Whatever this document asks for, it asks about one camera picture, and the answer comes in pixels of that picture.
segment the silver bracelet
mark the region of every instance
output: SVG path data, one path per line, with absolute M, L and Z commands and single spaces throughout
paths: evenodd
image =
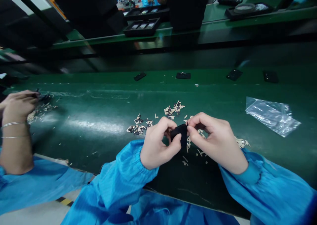
M 10 126 L 10 125 L 14 125 L 14 124 L 26 124 L 26 122 L 14 122 L 14 123 L 8 123 L 2 126 L 2 128 L 6 127 L 6 126 Z
M 1 138 L 18 138 L 18 137 L 1 137 Z

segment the black plastic part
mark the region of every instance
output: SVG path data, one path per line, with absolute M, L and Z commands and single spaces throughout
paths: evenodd
M 231 21 L 234 21 L 234 20 L 245 19 L 245 18 L 251 17 L 251 16 L 262 15 L 262 14 L 268 14 L 268 13 L 273 12 L 273 10 L 274 10 L 273 7 L 269 6 L 269 5 L 266 4 L 266 3 L 255 3 L 255 5 L 257 5 L 257 4 L 264 4 L 264 5 L 266 5 L 268 8 L 265 9 L 265 10 L 254 10 L 253 12 L 249 12 L 249 13 L 245 13 L 245 14 L 235 13 L 235 12 L 234 12 L 234 9 L 235 9 L 235 8 L 229 8 L 229 9 L 226 9 L 225 15 L 226 15 Z
M 278 83 L 278 77 L 275 71 L 263 71 L 263 76 L 266 82 Z
M 226 77 L 232 81 L 236 81 L 241 75 L 242 75 L 242 71 L 234 69 L 230 71 Z
M 127 21 L 158 19 L 161 22 L 169 21 L 169 8 L 166 5 L 150 6 L 145 8 L 134 8 L 130 10 L 124 17 Z
M 146 74 L 144 72 L 141 72 L 140 74 L 138 74 L 137 76 L 134 76 L 134 80 L 135 81 L 139 81 L 141 80 L 144 76 L 146 76 Z
M 237 6 L 240 4 L 241 0 L 218 0 L 218 3 L 221 5 L 230 5 L 230 6 Z
M 126 37 L 143 37 L 143 36 L 153 36 L 156 29 L 160 24 L 160 18 L 149 19 L 149 20 L 138 20 L 133 21 L 124 31 Z
M 181 146 L 182 148 L 186 148 L 186 145 L 187 145 L 187 125 L 186 124 L 182 124 L 171 131 L 171 141 L 173 141 L 174 137 L 179 133 L 182 134 Z
M 177 79 L 190 79 L 192 75 L 190 73 L 183 73 L 183 72 L 178 72 L 176 74 Z

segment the blue sleeve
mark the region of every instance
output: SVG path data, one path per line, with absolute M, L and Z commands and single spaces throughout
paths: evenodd
M 148 0 L 142 0 L 142 7 L 152 6 L 152 3 L 149 3 Z
M 243 150 L 247 170 L 234 175 L 220 166 L 230 195 L 252 213 L 251 224 L 307 224 L 317 192 L 293 172 Z
M 142 188 L 152 181 L 158 168 L 146 169 L 140 161 L 144 140 L 130 142 L 116 160 L 103 165 L 101 173 L 85 186 L 62 224 L 128 222 L 128 206 L 138 202 Z

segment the scrap pieces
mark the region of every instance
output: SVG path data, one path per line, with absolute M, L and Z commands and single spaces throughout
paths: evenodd
M 171 120 L 174 120 L 175 114 L 178 115 L 181 109 L 184 107 L 185 106 L 182 105 L 182 102 L 177 101 L 177 103 L 174 104 L 173 108 L 171 108 L 171 106 L 169 105 L 166 109 L 164 109 L 164 114 L 167 115 L 167 117 L 170 118 Z
M 135 126 L 131 125 L 126 130 L 127 132 L 133 133 L 133 135 L 142 135 L 144 130 L 153 126 L 153 120 L 141 119 L 141 114 L 139 114 L 136 119 L 134 119 Z
M 244 148 L 245 146 L 250 146 L 249 142 L 247 140 L 244 140 L 242 138 L 235 137 L 235 141 L 238 143 L 240 148 Z

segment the clear plastic bag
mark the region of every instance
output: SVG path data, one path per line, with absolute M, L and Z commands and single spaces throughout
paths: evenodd
M 292 118 L 288 104 L 247 97 L 245 112 L 282 137 L 286 137 L 301 124 Z

